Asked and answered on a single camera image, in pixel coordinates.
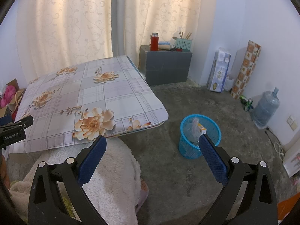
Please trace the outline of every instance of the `red thermos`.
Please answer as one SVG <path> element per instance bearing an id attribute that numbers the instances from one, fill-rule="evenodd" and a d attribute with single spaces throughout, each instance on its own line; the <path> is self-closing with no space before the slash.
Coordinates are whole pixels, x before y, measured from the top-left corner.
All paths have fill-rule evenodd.
<path id="1" fill-rule="evenodd" d="M 152 33 L 150 36 L 150 50 L 151 51 L 158 51 L 158 33 Z"/>

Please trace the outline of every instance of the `wall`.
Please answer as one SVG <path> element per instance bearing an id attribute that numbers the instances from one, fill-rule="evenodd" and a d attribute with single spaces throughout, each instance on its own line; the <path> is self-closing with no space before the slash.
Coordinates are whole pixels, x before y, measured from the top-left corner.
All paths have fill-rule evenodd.
<path id="1" fill-rule="evenodd" d="M 0 87 L 14 78 L 17 79 L 20 88 L 27 87 L 21 67 L 17 49 L 17 8 L 19 0 L 16 0 L 2 24 L 0 25 Z"/>
<path id="2" fill-rule="evenodd" d="M 245 0 L 202 0 L 189 78 L 206 85 L 215 52 L 229 49 L 232 67 L 239 47 L 245 14 Z"/>
<path id="3" fill-rule="evenodd" d="M 232 71 L 237 76 L 248 40 L 262 46 L 244 95 L 254 98 L 256 104 L 262 92 L 272 91 L 275 86 L 279 88 L 280 107 L 270 120 L 269 127 L 288 149 L 300 137 L 299 127 L 292 131 L 286 122 L 292 115 L 300 126 L 300 15 L 290 0 L 246 0 L 245 11 Z"/>

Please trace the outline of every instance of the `fleece blanket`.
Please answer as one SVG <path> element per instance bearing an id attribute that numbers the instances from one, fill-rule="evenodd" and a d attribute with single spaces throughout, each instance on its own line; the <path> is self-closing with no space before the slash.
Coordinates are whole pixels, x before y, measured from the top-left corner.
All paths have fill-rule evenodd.
<path id="1" fill-rule="evenodd" d="M 48 165 L 76 157 L 91 143 L 47 150 L 33 165 L 23 181 L 10 188 L 11 199 L 18 215 L 27 220 L 28 201 L 35 171 L 41 161 Z M 63 183 L 58 183 L 61 195 L 69 199 Z M 107 148 L 89 183 L 83 185 L 88 198 L 109 225 L 135 225 L 135 206 L 141 190 L 140 165 L 130 149 L 118 138 L 107 139 Z"/>

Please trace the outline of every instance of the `wallpaper roll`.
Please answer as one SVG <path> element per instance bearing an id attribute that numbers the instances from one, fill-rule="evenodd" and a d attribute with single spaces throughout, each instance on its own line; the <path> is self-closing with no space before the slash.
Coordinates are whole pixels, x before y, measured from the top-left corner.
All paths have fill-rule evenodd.
<path id="1" fill-rule="evenodd" d="M 261 46 L 249 40 L 245 58 L 241 66 L 238 77 L 232 87 L 231 96 L 238 99 L 243 94 L 250 77 L 255 69 L 257 59 L 260 55 Z"/>

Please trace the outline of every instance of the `silver screw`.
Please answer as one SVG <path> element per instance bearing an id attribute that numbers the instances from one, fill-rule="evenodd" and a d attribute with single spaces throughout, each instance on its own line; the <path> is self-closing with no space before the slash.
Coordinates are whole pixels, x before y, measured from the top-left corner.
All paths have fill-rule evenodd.
<path id="1" fill-rule="evenodd" d="M 68 164 L 71 164 L 73 162 L 74 162 L 74 158 L 73 157 L 70 157 L 70 158 L 67 159 L 67 163 Z"/>
<path id="2" fill-rule="evenodd" d="M 267 166 L 267 164 L 266 164 L 264 161 L 261 161 L 261 162 L 260 162 L 260 165 L 261 165 L 262 167 L 266 167 L 266 166 Z"/>
<path id="3" fill-rule="evenodd" d="M 40 163 L 38 164 L 38 166 L 39 166 L 39 167 L 45 166 L 45 162 L 40 162 Z"/>
<path id="4" fill-rule="evenodd" d="M 232 158 L 231 158 L 231 161 L 232 161 L 233 163 L 238 163 L 240 160 L 239 160 L 237 157 L 232 157 Z"/>

